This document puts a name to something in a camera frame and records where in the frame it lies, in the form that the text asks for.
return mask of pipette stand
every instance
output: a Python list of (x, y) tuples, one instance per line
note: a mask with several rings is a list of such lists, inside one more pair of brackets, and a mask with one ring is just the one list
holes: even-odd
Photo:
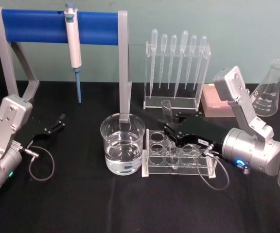
[[(78, 24), (81, 44), (118, 46), (120, 112), (129, 113), (131, 79), (127, 12), (78, 12)], [(36, 93), (39, 80), (29, 65), (20, 42), (67, 44), (63, 11), (18, 10), (0, 7), (0, 59), (8, 94), (19, 95), (12, 48), (29, 81), (22, 97), (29, 101)]]
[[(146, 150), (142, 154), (142, 177), (149, 174), (199, 175), (196, 160), (205, 148), (189, 144), (183, 148), (168, 149), (164, 131), (146, 130)], [(208, 178), (215, 178), (217, 162), (210, 157), (198, 161), (199, 170)]]
[[(143, 108), (161, 108), (162, 100), (170, 100), (171, 106), (173, 109), (186, 109), (186, 110), (196, 110), (198, 111), (200, 98), (202, 95), (203, 85), (205, 82), (205, 77), (210, 61), (211, 51), (210, 46), (207, 44), (202, 56), (200, 56), (199, 46), (196, 46), (194, 53), (190, 52), (190, 46), (186, 46), (182, 64), (182, 71), (180, 74), (180, 83), (176, 97), (175, 94), (175, 82), (178, 70), (178, 62), (180, 57), (179, 45), (177, 44), (173, 62), (173, 68), (171, 73), (170, 87), (168, 89), (168, 70), (170, 63), (170, 44), (167, 45), (165, 51), (165, 59), (162, 73), (162, 82), (161, 87), (159, 88), (159, 64), (161, 56), (161, 47), (160, 44), (157, 46), (156, 58), (155, 58), (155, 70), (154, 70), (154, 84), (153, 91), (150, 97), (150, 74), (151, 74), (151, 58), (152, 58), (151, 45), (146, 42), (146, 52), (145, 52), (145, 75), (144, 75), (144, 102)], [(192, 65), (190, 70), (190, 75), (185, 89), (185, 77), (187, 73), (188, 60), (192, 58)], [(194, 76), (196, 71), (196, 64), (200, 61), (200, 69), (198, 73), (198, 79), (196, 81), (195, 90), (193, 89), (194, 85)]]

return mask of blue led light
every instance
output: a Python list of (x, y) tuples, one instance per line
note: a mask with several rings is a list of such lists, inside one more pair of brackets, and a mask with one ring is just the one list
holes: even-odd
[(242, 166), (246, 166), (246, 164), (243, 162), (243, 160), (236, 160), (236, 163), (239, 164), (239, 165), (242, 165)]

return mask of cable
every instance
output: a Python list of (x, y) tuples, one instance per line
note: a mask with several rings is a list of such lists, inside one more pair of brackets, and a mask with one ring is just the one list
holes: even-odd
[(45, 152), (50, 156), (50, 158), (51, 158), (51, 160), (52, 160), (52, 172), (51, 172), (51, 174), (49, 175), (49, 177), (44, 178), (44, 179), (39, 179), (39, 178), (35, 177), (35, 176), (32, 174), (32, 172), (31, 172), (31, 166), (32, 166), (32, 163), (33, 163), (34, 159), (32, 159), (31, 162), (30, 162), (30, 164), (29, 164), (29, 173), (30, 173), (30, 175), (31, 175), (35, 180), (37, 180), (37, 181), (47, 181), (47, 180), (49, 180), (49, 179), (53, 176), (53, 173), (54, 173), (54, 160), (53, 160), (52, 154), (50, 154), (50, 152), (49, 152), (48, 150), (46, 150), (45, 148), (42, 148), (42, 147), (38, 147), (38, 146), (30, 146), (30, 147), (31, 147), (31, 148), (41, 149), (41, 150), (45, 151)]
[(196, 160), (196, 168), (197, 168), (197, 171), (198, 171), (198, 174), (199, 174), (200, 178), (202, 178), (202, 180), (203, 180), (210, 188), (212, 188), (212, 189), (214, 189), (214, 190), (217, 190), (217, 191), (225, 190), (225, 189), (228, 187), (228, 185), (229, 185), (229, 176), (228, 176), (228, 172), (227, 172), (226, 168), (225, 168), (225, 167), (223, 166), (223, 164), (219, 161), (219, 159), (217, 159), (215, 156), (212, 157), (213, 159), (215, 159), (215, 160), (219, 163), (219, 165), (221, 166), (221, 168), (223, 169), (223, 171), (225, 172), (226, 177), (227, 177), (227, 184), (226, 184), (224, 187), (222, 187), (222, 188), (213, 187), (208, 181), (205, 180), (204, 176), (203, 176), (203, 175), (200, 173), (200, 171), (199, 171), (198, 160), (199, 160), (199, 158), (202, 157), (202, 156), (203, 156), (203, 155), (200, 154), (200, 155), (197, 157), (197, 160)]

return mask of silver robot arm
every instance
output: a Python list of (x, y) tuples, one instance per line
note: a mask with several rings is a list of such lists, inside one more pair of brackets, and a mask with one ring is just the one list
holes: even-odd
[(214, 77), (214, 84), (220, 99), (232, 107), (242, 129), (229, 131), (222, 156), (268, 175), (278, 175), (280, 185), (280, 142), (273, 140), (272, 127), (256, 116), (239, 68), (221, 70)]
[(28, 121), (32, 104), (10, 95), (0, 105), (0, 187), (21, 162), (20, 143), (14, 141), (16, 132)]

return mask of erlenmeyer flask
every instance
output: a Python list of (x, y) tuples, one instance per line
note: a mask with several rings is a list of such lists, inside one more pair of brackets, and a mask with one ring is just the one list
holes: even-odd
[(250, 99), (258, 116), (269, 117), (277, 112), (279, 98), (280, 59), (274, 59), (267, 76), (251, 93)]

